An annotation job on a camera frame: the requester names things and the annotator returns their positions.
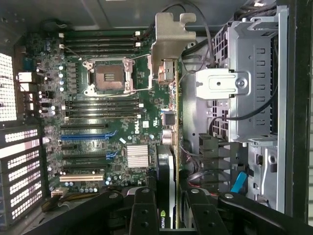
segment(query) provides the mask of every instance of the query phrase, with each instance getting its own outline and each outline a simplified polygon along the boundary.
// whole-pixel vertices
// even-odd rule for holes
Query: silver heatsink
[[[128,168],[149,166],[149,153],[147,144],[127,145],[126,156]]]

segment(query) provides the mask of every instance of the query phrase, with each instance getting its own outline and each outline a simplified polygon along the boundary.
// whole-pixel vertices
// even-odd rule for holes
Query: green circuit board
[[[42,73],[40,93],[47,95],[48,92],[49,96],[53,94],[53,98],[44,96],[39,101],[50,103],[51,107],[54,107],[53,110],[51,107],[42,108],[45,112],[40,114],[47,140],[45,148],[50,190],[58,187],[79,191],[81,188],[103,186],[140,186],[145,184],[147,170],[155,168],[156,146],[161,144],[164,128],[162,110],[170,110],[173,107],[170,97],[171,95],[175,97],[176,89],[174,86],[169,88],[168,85],[159,85],[153,80],[152,88],[145,90],[148,87],[150,74],[147,57],[136,59],[133,65],[134,88],[139,90],[135,94],[126,97],[113,96],[122,94],[123,91],[119,89],[98,90],[98,94],[109,94],[109,96],[89,97],[84,94],[91,80],[90,71],[83,66],[84,61],[105,58],[96,62],[96,68],[115,66],[119,69],[118,66],[123,66],[123,63],[116,58],[134,58],[150,53],[153,38],[142,42],[140,48],[135,48],[134,52],[130,49],[122,56],[114,53],[103,55],[101,49],[85,50],[83,44],[86,41],[93,43],[94,38],[111,37],[114,41],[114,38],[130,34],[134,35],[135,32],[132,30],[70,32],[66,33],[64,38],[59,35],[43,37],[37,33],[27,36],[28,56],[25,59],[25,67],[30,69],[35,63]],[[60,48],[59,45],[62,43],[67,45],[68,41],[64,39],[68,38],[76,40],[73,45],[78,45],[78,51]],[[105,106],[104,104],[108,102],[113,102],[117,106]],[[140,106],[140,111],[137,113],[139,117],[137,115],[133,117],[134,114],[130,110],[132,103],[136,103],[136,111]],[[126,148],[134,144],[148,146],[149,166],[129,168]],[[103,174],[104,180],[60,182],[60,176],[63,174],[93,173]]]

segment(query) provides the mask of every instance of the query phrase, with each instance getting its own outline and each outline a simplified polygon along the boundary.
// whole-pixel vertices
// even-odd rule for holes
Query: blue tab
[[[239,173],[237,180],[233,186],[233,188],[231,189],[231,192],[236,192],[238,193],[239,190],[242,188],[242,186],[244,185],[245,181],[246,181],[246,177],[247,175],[242,171]]]

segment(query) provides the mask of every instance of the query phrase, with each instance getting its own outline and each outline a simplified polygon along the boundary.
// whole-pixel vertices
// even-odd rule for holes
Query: blue pcie slot
[[[117,131],[105,134],[77,134],[77,135],[61,135],[62,141],[84,141],[84,140],[108,140],[115,136]]]

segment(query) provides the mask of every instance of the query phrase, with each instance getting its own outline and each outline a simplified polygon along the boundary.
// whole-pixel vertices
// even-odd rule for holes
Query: motherboard
[[[142,33],[27,35],[24,68],[35,66],[39,80],[33,115],[44,127],[50,191],[144,186],[158,145],[179,156],[178,61],[153,77],[154,39]]]

